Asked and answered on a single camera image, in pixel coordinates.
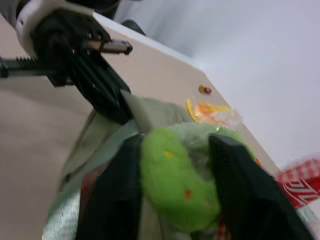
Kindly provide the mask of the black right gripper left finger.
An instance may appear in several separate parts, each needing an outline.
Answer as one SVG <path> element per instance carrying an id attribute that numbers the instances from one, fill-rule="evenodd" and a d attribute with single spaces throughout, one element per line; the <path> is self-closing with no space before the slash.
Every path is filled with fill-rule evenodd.
<path id="1" fill-rule="evenodd" d="M 138 239 L 143 135 L 127 138 L 109 163 L 90 171 L 81 183 L 77 240 Z"/>

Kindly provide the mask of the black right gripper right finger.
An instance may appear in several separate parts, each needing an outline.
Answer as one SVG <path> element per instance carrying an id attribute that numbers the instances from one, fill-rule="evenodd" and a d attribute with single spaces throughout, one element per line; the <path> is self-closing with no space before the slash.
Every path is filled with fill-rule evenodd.
<path id="1" fill-rule="evenodd" d="M 224 223 L 233 240 L 314 239 L 279 185 L 242 143 L 211 133 L 208 152 Z"/>

